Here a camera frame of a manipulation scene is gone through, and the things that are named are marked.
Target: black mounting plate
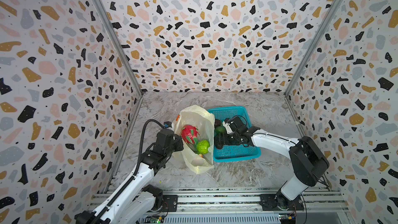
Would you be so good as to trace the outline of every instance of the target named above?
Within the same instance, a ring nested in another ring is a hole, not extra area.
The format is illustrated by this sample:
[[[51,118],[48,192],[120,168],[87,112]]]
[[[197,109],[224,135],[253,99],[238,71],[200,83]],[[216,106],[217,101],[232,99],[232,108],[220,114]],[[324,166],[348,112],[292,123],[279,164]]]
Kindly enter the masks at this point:
[[[163,195],[163,210],[162,212],[176,212],[178,204],[177,195]]]
[[[276,202],[274,201],[275,194],[261,194],[260,195],[260,205],[263,208],[263,211],[281,211],[280,208],[276,206]],[[294,211],[296,205],[296,210],[304,210],[304,206],[301,201],[300,196],[296,197],[291,204],[289,205],[288,211]]]

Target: gray marble surface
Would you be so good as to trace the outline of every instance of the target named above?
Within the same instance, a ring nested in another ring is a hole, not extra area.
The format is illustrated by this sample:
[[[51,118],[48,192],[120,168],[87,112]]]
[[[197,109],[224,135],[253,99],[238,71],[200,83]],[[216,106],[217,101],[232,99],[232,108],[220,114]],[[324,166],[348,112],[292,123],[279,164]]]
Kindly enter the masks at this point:
[[[137,163],[138,146],[145,121],[150,118],[161,123],[172,121],[182,109],[195,104],[205,109],[244,106],[252,125],[275,134],[292,138],[300,137],[282,94],[146,92],[121,165],[110,189],[119,186]],[[144,150],[156,141],[159,129],[155,123],[147,126]],[[157,173],[151,184],[161,188],[274,188],[281,187],[292,174],[293,169],[289,159],[262,148],[259,158],[229,163],[215,162],[214,169],[200,175],[196,175],[183,162],[172,157],[166,168]]]

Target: plastic bag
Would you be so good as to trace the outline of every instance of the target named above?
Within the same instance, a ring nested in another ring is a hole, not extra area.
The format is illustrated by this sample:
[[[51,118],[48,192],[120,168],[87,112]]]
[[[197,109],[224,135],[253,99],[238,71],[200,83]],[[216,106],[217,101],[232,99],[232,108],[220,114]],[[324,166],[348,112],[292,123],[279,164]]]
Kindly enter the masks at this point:
[[[174,132],[181,135],[181,129],[187,124],[196,127],[199,131],[201,140],[208,140],[210,147],[207,149],[209,152],[199,156],[183,142],[184,150],[181,152],[174,152],[173,156],[177,160],[184,160],[187,167],[195,172],[201,174],[214,167],[213,165],[213,146],[214,146],[214,114],[209,113],[202,107],[193,105],[181,110],[176,121],[174,121]]]

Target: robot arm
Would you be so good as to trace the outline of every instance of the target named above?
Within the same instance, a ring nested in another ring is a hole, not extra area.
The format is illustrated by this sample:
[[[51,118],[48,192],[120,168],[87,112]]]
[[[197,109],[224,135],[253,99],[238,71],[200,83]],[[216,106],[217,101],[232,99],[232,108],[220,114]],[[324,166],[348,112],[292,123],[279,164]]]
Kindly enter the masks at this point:
[[[165,126],[171,126],[171,123],[166,122]],[[172,153],[182,149],[180,136],[170,128],[161,129],[156,142],[142,154],[132,172],[114,193],[93,212],[84,211],[77,216],[76,224],[130,224],[135,223],[143,213],[161,211],[163,191],[148,183],[166,166]]]
[[[247,128],[238,116],[226,119],[223,126],[227,135],[218,135],[215,146],[220,149],[224,144],[257,146],[269,149],[289,158],[293,165],[293,176],[285,182],[275,195],[270,208],[286,210],[291,202],[307,187],[313,187],[329,167],[329,162],[310,137],[287,138],[269,133],[259,127]]]

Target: terrazzo pattern wall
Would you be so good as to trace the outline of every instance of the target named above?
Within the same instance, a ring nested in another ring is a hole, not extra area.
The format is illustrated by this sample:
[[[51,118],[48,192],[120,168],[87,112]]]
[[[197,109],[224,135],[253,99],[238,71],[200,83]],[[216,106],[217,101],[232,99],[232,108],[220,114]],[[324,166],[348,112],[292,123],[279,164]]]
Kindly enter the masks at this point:
[[[135,92],[91,0],[0,0],[0,27],[0,222],[74,223]]]
[[[103,0],[143,91],[281,92],[333,0]]]
[[[344,0],[289,99],[357,223],[397,223],[398,0]]]

